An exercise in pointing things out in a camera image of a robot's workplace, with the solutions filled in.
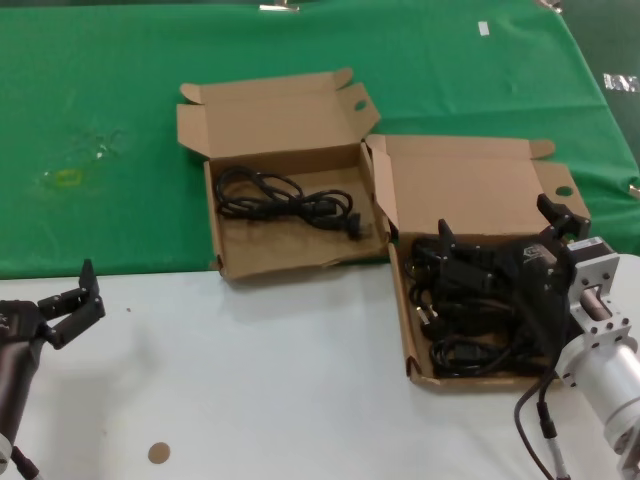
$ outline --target black cable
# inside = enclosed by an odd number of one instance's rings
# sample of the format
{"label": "black cable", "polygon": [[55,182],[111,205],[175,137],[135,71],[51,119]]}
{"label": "black cable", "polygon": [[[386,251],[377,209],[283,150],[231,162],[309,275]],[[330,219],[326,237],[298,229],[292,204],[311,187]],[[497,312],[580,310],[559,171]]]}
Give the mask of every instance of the black cable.
{"label": "black cable", "polygon": [[555,480],[555,478],[553,477],[553,475],[551,475],[551,473],[549,473],[549,470],[547,470],[547,468],[544,466],[544,464],[536,454],[535,450],[533,450],[531,443],[529,443],[527,434],[524,432],[524,428],[522,428],[522,422],[520,421],[520,411],[522,410],[523,405],[527,403],[527,401],[535,395],[535,393],[547,381],[548,378],[553,379],[554,374],[555,374],[554,367],[552,365],[549,365],[547,367],[547,371],[538,379],[538,381],[535,384],[533,384],[529,388],[529,390],[527,390],[525,394],[522,395],[522,397],[520,397],[520,400],[518,400],[518,402],[516,403],[515,409],[513,410],[513,421],[516,424],[516,429],[520,434],[522,443],[524,443],[524,446],[527,449],[527,452],[529,452],[529,455],[531,456],[533,461],[536,463],[540,471],[544,474],[544,476],[548,480]]}
{"label": "black cable", "polygon": [[20,473],[22,478],[24,478],[25,480],[34,480],[40,473],[33,462],[25,457],[20,449],[16,446],[14,446],[11,450],[11,460],[16,464],[18,473]]}
{"label": "black cable", "polygon": [[[227,191],[238,178],[251,182],[262,196],[232,196]],[[294,193],[274,186],[281,182]],[[351,240],[363,236],[360,214],[352,213],[353,198],[342,190],[323,190],[305,195],[300,185],[288,177],[256,172],[235,166],[223,170],[215,183],[218,213],[225,218],[269,221],[277,217],[298,216],[321,230],[345,231]]]}
{"label": "black cable", "polygon": [[482,377],[499,371],[519,376],[538,376],[545,367],[532,360],[536,353],[517,339],[505,347],[458,335],[438,340],[429,349],[433,372],[438,377]]}
{"label": "black cable", "polygon": [[[429,356],[438,377],[478,377],[509,371],[538,376],[544,366],[534,360],[539,350],[530,332],[522,327],[506,291],[480,291],[443,278],[439,244],[418,237],[411,246],[405,274],[412,280],[409,300],[422,317],[421,331],[433,343]],[[452,252],[456,259],[482,265],[484,252],[475,247]],[[504,346],[475,340],[488,333],[506,338]]]}
{"label": "black cable", "polygon": [[[564,317],[563,317],[563,325],[560,331],[562,332],[562,338],[566,339],[567,332],[569,330],[569,325],[571,323],[571,318],[568,312],[566,299],[564,299],[562,302],[562,310],[564,313]],[[531,446],[531,443],[527,438],[527,434],[525,433],[524,428],[522,427],[522,422],[520,421],[520,412],[524,404],[527,403],[527,401],[533,395],[535,395],[535,393],[538,390],[540,390],[539,397],[538,397],[538,416],[540,417],[540,426],[542,428],[543,435],[545,436],[545,438],[547,438],[547,432],[551,429],[553,429],[553,433],[555,433],[555,426],[553,425],[553,421],[551,420],[551,417],[549,415],[549,412],[546,406],[545,395],[547,393],[547,389],[549,388],[549,385],[551,385],[551,382],[553,382],[553,379],[556,376],[556,373],[555,373],[556,366],[558,364],[558,360],[560,359],[563,346],[564,346],[564,342],[561,342],[560,348],[554,355],[553,360],[547,366],[545,373],[531,388],[529,388],[529,390],[525,392],[525,394],[522,397],[520,397],[520,399],[516,403],[516,406],[513,410],[513,420],[516,424],[516,429],[520,434],[520,438],[522,439],[522,443],[524,443],[524,446],[527,449],[527,452],[529,452],[529,455],[531,456],[533,461],[536,463],[540,471],[549,480],[556,480],[556,479],[551,475],[551,473],[549,473],[549,470],[546,469],[546,467],[544,466],[544,464],[542,463],[542,461],[540,460],[536,452],[533,450],[533,447]]]}

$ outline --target brown circular sticker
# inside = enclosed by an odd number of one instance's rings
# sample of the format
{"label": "brown circular sticker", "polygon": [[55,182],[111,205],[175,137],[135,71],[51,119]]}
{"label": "brown circular sticker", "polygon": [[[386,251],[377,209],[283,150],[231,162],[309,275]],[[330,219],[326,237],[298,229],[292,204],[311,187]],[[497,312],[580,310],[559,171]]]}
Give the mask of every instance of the brown circular sticker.
{"label": "brown circular sticker", "polygon": [[158,442],[152,445],[149,449],[149,461],[156,465],[160,465],[169,459],[170,454],[171,449],[169,448],[169,445],[164,442]]}

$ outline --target open cardboard box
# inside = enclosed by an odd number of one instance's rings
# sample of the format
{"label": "open cardboard box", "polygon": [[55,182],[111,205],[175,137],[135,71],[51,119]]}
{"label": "open cardboard box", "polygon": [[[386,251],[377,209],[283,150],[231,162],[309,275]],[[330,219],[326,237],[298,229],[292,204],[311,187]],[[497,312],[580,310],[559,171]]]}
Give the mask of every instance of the open cardboard box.
{"label": "open cardboard box", "polygon": [[553,202],[589,217],[569,170],[542,160],[551,141],[518,139],[370,135],[376,199],[398,230],[389,256],[395,285],[405,369],[425,385],[508,385],[524,377],[440,379],[433,374],[430,342],[408,299],[403,265],[417,236],[437,236],[444,218],[463,243],[496,244],[539,233],[548,226],[536,200]]}
{"label": "open cardboard box", "polygon": [[[183,84],[178,140],[209,157],[205,177],[216,268],[227,279],[386,255],[387,223],[375,204],[371,160],[362,139],[380,119],[351,69],[213,85]],[[352,241],[299,218],[225,219],[213,188],[232,165],[288,176],[305,194],[340,189],[372,233]],[[247,182],[233,194],[256,195]]]}

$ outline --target green cloth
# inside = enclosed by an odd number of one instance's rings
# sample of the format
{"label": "green cloth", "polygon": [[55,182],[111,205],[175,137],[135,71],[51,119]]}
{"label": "green cloth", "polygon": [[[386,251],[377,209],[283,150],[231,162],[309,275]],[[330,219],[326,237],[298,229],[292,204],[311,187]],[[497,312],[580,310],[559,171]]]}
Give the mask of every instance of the green cloth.
{"label": "green cloth", "polygon": [[640,163],[640,93],[604,88],[603,75],[640,77],[638,0],[563,0],[563,18]]}
{"label": "green cloth", "polygon": [[208,268],[180,84],[343,66],[378,132],[552,139],[594,233],[640,253],[637,166],[563,20],[532,0],[4,9],[0,44],[4,278],[75,275],[84,257],[101,274]]}

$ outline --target white table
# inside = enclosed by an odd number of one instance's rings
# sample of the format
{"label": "white table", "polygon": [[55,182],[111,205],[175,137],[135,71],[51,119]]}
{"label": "white table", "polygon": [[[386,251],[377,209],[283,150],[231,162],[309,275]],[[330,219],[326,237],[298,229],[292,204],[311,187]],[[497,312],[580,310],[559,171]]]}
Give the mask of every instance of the white table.
{"label": "white table", "polygon": [[[640,300],[624,279],[636,272],[640,258],[625,256],[614,286],[632,319]],[[0,298],[75,282],[0,282]],[[405,378],[387,265],[240,290],[215,272],[100,285],[107,317],[64,350],[45,347],[18,434],[47,480],[542,478],[512,421],[522,392]],[[572,477],[616,478],[578,392],[557,389],[550,406]],[[549,464],[533,402],[524,422]],[[153,465],[160,441],[171,457]],[[3,478],[20,477],[11,466]]]}

